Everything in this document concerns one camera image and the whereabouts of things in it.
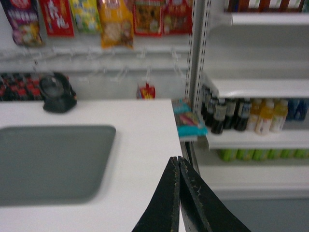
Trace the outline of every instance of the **shelf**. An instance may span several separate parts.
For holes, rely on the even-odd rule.
[[[211,14],[211,28],[217,26],[306,26],[308,13],[222,13]]]
[[[194,143],[200,176],[221,200],[309,197],[309,159],[222,161]]]
[[[224,148],[309,148],[309,117],[304,122],[285,122],[282,132],[261,136],[254,131],[224,130],[206,135],[209,149]]]
[[[309,70],[204,70],[205,84],[221,98],[307,98]]]

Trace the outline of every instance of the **hanging snack package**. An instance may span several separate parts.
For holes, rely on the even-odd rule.
[[[133,47],[133,14],[130,0],[98,0],[103,48],[124,45]]]
[[[17,45],[42,46],[36,0],[0,0]]]
[[[70,0],[70,5],[79,32],[102,32],[96,0]]]
[[[39,0],[48,36],[74,37],[68,0]]]
[[[136,0],[133,7],[134,33],[144,36],[162,35],[162,0]]]
[[[164,34],[192,33],[192,1],[168,0],[164,9]]]
[[[137,88],[137,98],[138,99],[154,99],[155,98],[155,87],[149,85],[146,82],[145,86],[138,86]]]

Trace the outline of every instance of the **countertop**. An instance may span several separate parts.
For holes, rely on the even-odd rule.
[[[65,114],[43,102],[2,102],[0,128],[31,125],[113,125],[116,136],[100,189],[86,203],[1,206],[1,232],[132,231],[171,156],[181,156],[170,100],[78,101]],[[180,229],[184,232],[180,214]]]

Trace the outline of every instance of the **gray floor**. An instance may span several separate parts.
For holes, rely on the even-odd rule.
[[[309,232],[309,199],[223,203],[252,232]]]

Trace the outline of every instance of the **gray tray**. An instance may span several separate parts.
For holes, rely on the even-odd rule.
[[[0,130],[0,205],[91,199],[101,184],[115,133],[112,126]]]

